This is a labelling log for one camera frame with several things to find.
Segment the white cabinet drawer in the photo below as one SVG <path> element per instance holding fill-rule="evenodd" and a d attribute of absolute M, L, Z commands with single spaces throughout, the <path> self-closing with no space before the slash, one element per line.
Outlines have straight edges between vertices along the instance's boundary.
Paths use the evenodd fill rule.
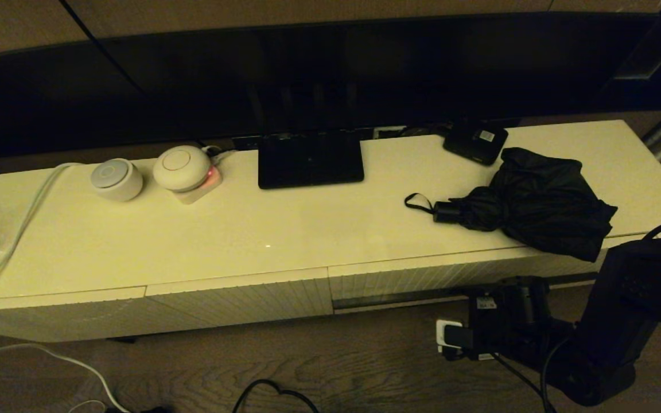
<path fill-rule="evenodd" d="M 330 267 L 329 285 L 336 314 L 397 302 L 424 301 L 428 293 L 484 285 L 516 275 L 561 279 L 596 272 L 616 239 L 606 239 L 595 262 L 529 247 L 394 259 Z"/>

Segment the black umbrella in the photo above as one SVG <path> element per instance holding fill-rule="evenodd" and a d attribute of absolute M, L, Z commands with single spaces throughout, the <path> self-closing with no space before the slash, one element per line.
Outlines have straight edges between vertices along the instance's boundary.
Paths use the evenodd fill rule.
<path fill-rule="evenodd" d="M 404 204 L 430 214 L 436 223 L 500 230 L 538 251 L 596 261 L 617 207 L 596 196 L 582 175 L 582 162 L 523 148 L 504 149 L 501 160 L 487 186 L 462 198 L 415 205 L 411 194 Z"/>

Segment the white ribbed cabinet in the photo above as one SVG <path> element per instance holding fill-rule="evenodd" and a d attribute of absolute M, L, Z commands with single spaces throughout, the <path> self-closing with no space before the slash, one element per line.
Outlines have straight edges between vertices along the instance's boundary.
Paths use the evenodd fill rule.
<path fill-rule="evenodd" d="M 257 152 L 236 152 L 219 165 L 222 184 L 189 205 L 150 178 L 152 159 L 135 162 L 145 186 L 126 203 L 95 193 L 94 165 L 68 167 L 0 272 L 0 298 L 525 247 L 499 231 L 435 223 L 403 203 L 411 193 L 466 196 L 495 167 L 444 151 L 435 135 L 373 139 L 361 150 L 364 181 L 286 190 L 260 189 Z M 205 328 L 145 293 L 133 320 L 125 336 Z"/>

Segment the black set-top box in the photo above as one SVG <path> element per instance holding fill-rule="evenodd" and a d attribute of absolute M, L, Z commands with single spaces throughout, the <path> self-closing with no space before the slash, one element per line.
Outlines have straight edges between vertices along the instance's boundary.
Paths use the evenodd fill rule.
<path fill-rule="evenodd" d="M 498 159 L 508 131 L 480 121 L 454 124 L 444 135 L 443 148 L 481 165 L 491 166 Z"/>

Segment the white ribbed cabinet door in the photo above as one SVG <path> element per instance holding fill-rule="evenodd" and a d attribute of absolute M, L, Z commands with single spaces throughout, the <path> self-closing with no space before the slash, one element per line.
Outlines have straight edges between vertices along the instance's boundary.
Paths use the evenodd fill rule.
<path fill-rule="evenodd" d="M 145 297 L 197 318 L 206 328 L 334 312 L 326 267 L 152 285 Z"/>
<path fill-rule="evenodd" d="M 145 287 L 0 298 L 0 336 L 65 342 L 127 334 Z"/>

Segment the black flat screen television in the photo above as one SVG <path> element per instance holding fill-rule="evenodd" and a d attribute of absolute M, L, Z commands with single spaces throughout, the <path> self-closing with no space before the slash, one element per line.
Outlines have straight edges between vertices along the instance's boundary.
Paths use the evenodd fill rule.
<path fill-rule="evenodd" d="M 656 18 L 493 15 L 202 30 L 0 54 L 0 157 L 461 114 L 661 110 L 621 67 Z"/>

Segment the white power strip red light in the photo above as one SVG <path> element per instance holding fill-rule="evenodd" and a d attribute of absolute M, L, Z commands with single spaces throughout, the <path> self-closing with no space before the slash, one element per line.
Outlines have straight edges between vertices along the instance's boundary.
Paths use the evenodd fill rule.
<path fill-rule="evenodd" d="M 211 191 L 215 190 L 223 182 L 223 176 L 219 168 L 212 166 L 209 168 L 203 180 L 189 190 L 182 190 L 173 192 L 173 195 L 182 204 L 193 204 L 195 201 L 208 195 Z"/>

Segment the cream round dome device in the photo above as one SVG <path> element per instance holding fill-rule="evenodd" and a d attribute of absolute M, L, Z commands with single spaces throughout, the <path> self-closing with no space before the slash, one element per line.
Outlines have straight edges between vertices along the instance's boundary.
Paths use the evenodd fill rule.
<path fill-rule="evenodd" d="M 176 146 L 163 152 L 155 161 L 152 175 L 155 182 L 176 193 L 194 190 L 207 179 L 212 160 L 194 146 Z"/>

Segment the white speaker with grey top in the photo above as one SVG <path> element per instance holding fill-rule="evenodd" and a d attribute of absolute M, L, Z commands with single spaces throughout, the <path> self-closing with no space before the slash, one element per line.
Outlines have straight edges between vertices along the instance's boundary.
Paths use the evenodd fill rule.
<path fill-rule="evenodd" d="M 140 194 L 144 178 L 133 162 L 115 158 L 95 167 L 90 174 L 90 184 L 102 198 L 127 202 Z"/>

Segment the black television pedestal base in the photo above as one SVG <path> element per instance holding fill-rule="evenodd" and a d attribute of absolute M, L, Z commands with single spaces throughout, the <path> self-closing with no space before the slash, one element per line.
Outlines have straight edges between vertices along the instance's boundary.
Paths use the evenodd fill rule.
<path fill-rule="evenodd" d="M 364 181 L 360 139 L 353 133 L 274 134 L 261 138 L 262 190 Z"/>

